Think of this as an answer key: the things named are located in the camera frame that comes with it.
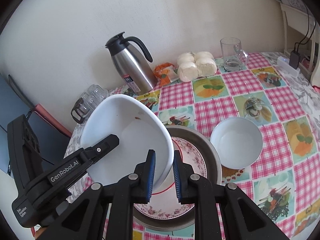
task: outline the thermos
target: thermos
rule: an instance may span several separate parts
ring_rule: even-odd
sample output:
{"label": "thermos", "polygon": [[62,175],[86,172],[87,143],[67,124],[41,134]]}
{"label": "thermos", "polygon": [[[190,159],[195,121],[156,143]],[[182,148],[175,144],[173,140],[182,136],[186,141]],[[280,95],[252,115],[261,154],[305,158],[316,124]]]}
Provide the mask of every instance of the thermos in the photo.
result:
{"label": "thermos", "polygon": [[[157,78],[153,74],[148,62],[153,59],[143,42],[136,37],[123,37],[124,32],[108,40],[106,48],[109,49],[113,64],[119,75],[136,95],[143,95],[152,90],[157,84]],[[135,42],[143,52],[143,55],[129,43]]]}

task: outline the power strip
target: power strip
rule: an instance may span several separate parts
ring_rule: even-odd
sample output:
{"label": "power strip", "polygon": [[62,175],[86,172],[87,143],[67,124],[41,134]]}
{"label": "power strip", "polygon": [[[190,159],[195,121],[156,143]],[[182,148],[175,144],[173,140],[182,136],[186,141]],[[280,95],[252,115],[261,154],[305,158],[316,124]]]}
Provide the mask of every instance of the power strip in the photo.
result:
{"label": "power strip", "polygon": [[282,67],[285,71],[290,73],[292,76],[297,77],[300,74],[300,69],[294,69],[289,65],[289,59],[285,57],[278,57],[277,59],[277,65]]}

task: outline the screw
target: screw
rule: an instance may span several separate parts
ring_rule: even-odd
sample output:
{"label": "screw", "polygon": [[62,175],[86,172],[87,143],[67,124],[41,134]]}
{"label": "screw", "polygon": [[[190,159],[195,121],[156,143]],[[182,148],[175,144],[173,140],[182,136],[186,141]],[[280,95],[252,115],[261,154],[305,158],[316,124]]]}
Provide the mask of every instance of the screw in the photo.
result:
{"label": "screw", "polygon": [[129,176],[128,176],[128,178],[131,179],[131,180],[135,180],[135,179],[137,179],[138,177],[139,177],[138,174],[135,174],[135,173],[131,173],[131,174],[129,174]]}
{"label": "screw", "polygon": [[192,179],[192,180],[198,180],[198,179],[200,179],[200,176],[199,176],[198,174],[192,174],[192,175],[190,176],[190,179]]}
{"label": "screw", "polygon": [[230,182],[230,183],[228,183],[228,188],[234,190],[234,189],[237,188],[237,184],[233,183],[233,182]]}
{"label": "screw", "polygon": [[99,189],[101,187],[101,184],[100,183],[93,183],[92,185],[91,185],[91,189],[93,189],[93,190],[97,190],[97,189]]}

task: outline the table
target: table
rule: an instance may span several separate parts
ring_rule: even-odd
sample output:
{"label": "table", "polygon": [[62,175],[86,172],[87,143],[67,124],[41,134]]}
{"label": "table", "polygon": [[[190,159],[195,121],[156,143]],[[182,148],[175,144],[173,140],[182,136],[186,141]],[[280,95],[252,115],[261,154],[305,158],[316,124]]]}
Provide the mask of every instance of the table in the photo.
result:
{"label": "table", "polygon": [[[302,75],[295,78],[277,66],[278,56],[283,54],[251,53],[243,70],[232,73],[226,72],[222,58],[217,58],[214,76],[188,83],[176,81],[162,88],[157,85],[143,96],[135,96],[128,86],[110,95],[135,97],[164,124],[185,125],[208,138],[223,119],[250,118],[262,133],[262,153],[245,169],[223,167],[222,183],[235,182],[289,238],[302,232],[300,239],[306,239],[303,230],[320,219],[320,95]],[[264,106],[260,114],[244,109],[245,104],[257,101]],[[75,128],[65,156],[79,149],[83,127]],[[88,175],[81,178],[70,188],[69,201],[90,184]],[[133,227],[135,239],[193,236],[193,228],[162,232],[170,235],[166,238],[136,223]]]}

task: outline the charger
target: charger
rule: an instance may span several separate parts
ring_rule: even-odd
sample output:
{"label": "charger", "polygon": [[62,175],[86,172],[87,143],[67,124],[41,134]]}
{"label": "charger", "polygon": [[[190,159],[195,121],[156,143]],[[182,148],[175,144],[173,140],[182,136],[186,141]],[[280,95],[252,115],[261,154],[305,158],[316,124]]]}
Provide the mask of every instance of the charger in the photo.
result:
{"label": "charger", "polygon": [[289,60],[289,65],[293,67],[294,69],[297,69],[300,63],[300,53],[293,50],[290,53],[290,60]]}

